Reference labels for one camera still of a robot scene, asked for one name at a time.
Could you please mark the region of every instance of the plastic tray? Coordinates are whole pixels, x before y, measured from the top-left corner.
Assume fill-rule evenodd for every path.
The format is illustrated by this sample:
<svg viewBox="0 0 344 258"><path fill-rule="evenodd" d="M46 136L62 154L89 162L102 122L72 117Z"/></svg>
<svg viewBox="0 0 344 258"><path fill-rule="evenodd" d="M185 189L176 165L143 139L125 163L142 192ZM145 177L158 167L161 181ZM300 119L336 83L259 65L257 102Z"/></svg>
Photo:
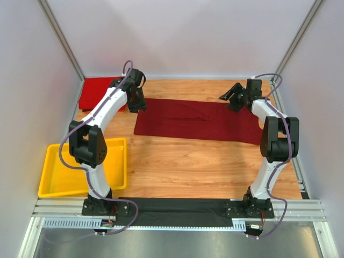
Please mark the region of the plastic tray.
<svg viewBox="0 0 344 258"><path fill-rule="evenodd" d="M125 189L127 186L127 142L125 138L106 139L107 155L104 161L104 170L107 182L112 190ZM59 158L60 144L48 147L45 156L38 196L59 197L80 195L88 192L88 185L84 171L65 167ZM72 165L79 166L69 155L69 145L62 149L64 160Z"/></svg>

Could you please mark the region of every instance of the wire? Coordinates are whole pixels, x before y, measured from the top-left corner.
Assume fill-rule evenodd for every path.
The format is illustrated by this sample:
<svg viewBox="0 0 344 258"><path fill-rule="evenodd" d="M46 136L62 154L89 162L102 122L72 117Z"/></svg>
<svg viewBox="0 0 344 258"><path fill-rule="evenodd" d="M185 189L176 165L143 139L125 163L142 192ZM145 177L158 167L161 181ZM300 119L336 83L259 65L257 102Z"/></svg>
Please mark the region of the wire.
<svg viewBox="0 0 344 258"><path fill-rule="evenodd" d="M126 203L131 203L135 206L135 215L134 215L134 218L126 225L124 226L123 228L119 229L119 230L116 230L116 231L112 231L112 232L108 232L108 233L104 233L104 235L114 235L114 234L118 234L124 230L126 230L128 227L130 227L134 221L136 220L137 216L138 216L138 213L139 213L139 207L138 205L133 202L132 200L127 200L127 199L112 199L112 198L105 198L103 196L101 196L99 193L97 193L97 191L94 189L91 181L90 181L90 176L89 176L89 170L87 168L83 168L83 167L74 167L74 166L71 166L69 165L68 163L65 162L65 160L63 159L62 157L62 148L63 148L63 145L66 143L66 141L68 140L68 138L73 134L75 133L79 128L81 128L82 126L86 125L87 123L89 123L90 121L92 121L95 116L99 113L99 111L103 108L103 106L106 104L106 102L110 99L111 96L113 96L113 94L116 93L116 91L125 83L125 81L127 80L127 78L129 77L129 74L130 72L132 71L133 69L133 66L134 66L134 63L133 61L131 60L128 60L125 62L124 66L123 66L123 73L125 71L125 68L126 68L126 65L130 63L130 67L128 69L128 72L127 74L124 76L123 80L117 85L117 87L114 89L114 91L112 93L110 93L109 97L107 97L105 100L103 100L103 102L100 104L100 106L97 108L97 110L92 114L92 116L83 121L81 124L79 124L78 126L76 126L74 129L72 129L67 135L66 137L63 138L63 140L61 141L61 144L60 144L60 147L59 147L59 158L61 160L61 162L67 167L67 168L71 168L71 169L77 169L77 170L84 170L85 173L86 173L86 178L87 178L87 182L88 182L88 185L90 187L90 189L92 190L92 192L100 199L103 199L103 200L106 200L106 201L109 201L109 202L126 202ZM97 235L95 233L92 233L92 234L88 234L88 235L84 235L84 236L81 236L77 239L72 239L72 240L69 240L69 241L63 241L63 242L54 242L54 241L50 241L49 239L46 238L45 235L43 235L43 239L45 241L47 241L48 243L51 243L51 244L54 244L54 245L59 245L59 244L64 244L64 243L71 243L71 242L75 242L75 241L79 241L79 240L82 240L84 238L87 238L87 237L91 237L91 236L94 236L94 235Z"/></svg>
<svg viewBox="0 0 344 258"><path fill-rule="evenodd" d="M272 193L270 192L270 183L271 183L271 180L273 179L274 175L276 174L277 170L279 169L279 167L285 165L285 164L288 164L289 161L291 160L291 156L292 156L292 147L291 147L291 139L290 139L290 132L289 132L289 128L288 128L288 124L286 123L286 120L285 118L283 117L283 115L273 106L271 105L271 103L268 101L269 100L269 97L278 89L278 87L282 84L282 81L283 81L283 77L280 75L280 74L277 74L277 73L267 73L267 74L260 74L260 75L257 75L257 76L254 76L254 78L259 78L259 77L262 77L262 76L267 76L267 75L273 75L273 76L277 76L279 78L279 82L277 84L277 86L275 88L273 88L273 90L267 94L267 96L265 97L265 103L267 104L267 106L272 110L274 111L282 120L283 122L283 125L284 125L284 128L285 128L285 132L286 132L286 138L287 138L287 141L288 141L288 159L286 161L283 161L281 162L280 164L276 165L276 167L274 168L273 172L271 173L269 179L268 179L268 182L267 182L267 192L268 192L268 195L273 198L273 199L276 199L276 200L281 200L284 202L285 206L284 206L284 210L283 210L283 213L281 215L281 218L279 219L279 222L277 223L276 227L271 230L269 233L267 233L266 235L263 235L263 236L260 236L259 238L265 238L271 234L273 234L281 225L283 219L284 219L284 216L286 214L286 210L288 208L288 202L286 201L286 199L283 199L283 198L280 198L280 197L276 197L274 195L272 195Z"/></svg>
<svg viewBox="0 0 344 258"><path fill-rule="evenodd" d="M263 211L261 211L261 213L262 213L262 224L261 224L261 226L262 226L262 228L264 228L266 217L265 217L265 213Z"/></svg>

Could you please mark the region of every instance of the white wall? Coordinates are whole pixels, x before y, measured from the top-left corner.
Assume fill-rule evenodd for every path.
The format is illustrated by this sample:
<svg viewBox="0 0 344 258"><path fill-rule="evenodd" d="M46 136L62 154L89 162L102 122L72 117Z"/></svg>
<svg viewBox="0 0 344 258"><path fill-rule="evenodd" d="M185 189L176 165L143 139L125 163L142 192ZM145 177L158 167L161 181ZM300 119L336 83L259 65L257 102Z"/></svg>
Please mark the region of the white wall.
<svg viewBox="0 0 344 258"><path fill-rule="evenodd" d="M46 148L66 132L80 85L37 1L1 0L1 257L19 252Z"/></svg>
<svg viewBox="0 0 344 258"><path fill-rule="evenodd" d="M285 71L282 102L300 119L307 189L324 206L344 257L344 1L325 1Z"/></svg>
<svg viewBox="0 0 344 258"><path fill-rule="evenodd" d="M275 71L313 0L48 2L87 77L221 78Z"/></svg>

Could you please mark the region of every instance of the dark red towel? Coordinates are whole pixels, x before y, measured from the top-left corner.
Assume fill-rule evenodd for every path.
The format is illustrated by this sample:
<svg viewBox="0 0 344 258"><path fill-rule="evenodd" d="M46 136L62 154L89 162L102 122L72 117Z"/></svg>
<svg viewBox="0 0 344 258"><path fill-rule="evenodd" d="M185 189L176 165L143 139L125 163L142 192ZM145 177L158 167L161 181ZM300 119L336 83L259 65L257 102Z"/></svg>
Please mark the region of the dark red towel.
<svg viewBox="0 0 344 258"><path fill-rule="evenodd" d="M246 108L234 112L227 103L146 98L134 134L174 138L240 141L259 145L258 117Z"/></svg>
<svg viewBox="0 0 344 258"><path fill-rule="evenodd" d="M102 100L110 83L115 78L120 77L86 78L79 99L79 109L94 109L98 102Z"/></svg>

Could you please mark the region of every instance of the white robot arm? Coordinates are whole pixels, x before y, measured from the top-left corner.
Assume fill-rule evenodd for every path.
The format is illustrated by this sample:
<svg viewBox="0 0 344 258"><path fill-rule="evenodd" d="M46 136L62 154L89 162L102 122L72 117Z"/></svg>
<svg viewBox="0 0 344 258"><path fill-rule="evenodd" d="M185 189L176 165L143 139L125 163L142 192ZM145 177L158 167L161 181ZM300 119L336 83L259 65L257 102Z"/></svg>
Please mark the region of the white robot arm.
<svg viewBox="0 0 344 258"><path fill-rule="evenodd" d="M286 164L281 165L281 162L288 160L289 145L286 137L279 137L279 134L286 136L281 116L286 121L290 133L291 157L296 157L298 154L299 120L296 117L287 117L276 109L272 109L270 100L265 100L265 97L262 97L261 85L261 80L248 79L246 88L242 87L240 83L236 83L219 98L230 101L227 106L229 109L238 112L242 107L248 108L252 114L264 122L260 144L260 151L263 156L262 165L256 180L244 196L244 201L248 198L250 206L254 199L266 200L270 198L268 190L272 190L280 172L286 166Z"/></svg>
<svg viewBox="0 0 344 258"><path fill-rule="evenodd" d="M78 128L75 133L69 136L69 153L77 163L88 173L89 187L88 199L85 200L83 215L101 215L108 213L109 207L105 200L100 199L96 193L105 198L112 198L111 188L106 181L103 162L107 154L107 147L103 132L109 124L112 117L125 104L128 105L130 112L138 113L139 110L146 110L142 86L146 82L144 74L132 69L126 81L122 84L120 79L111 82L105 96L98 105L80 122L72 121L69 124L69 131L88 121Z"/></svg>

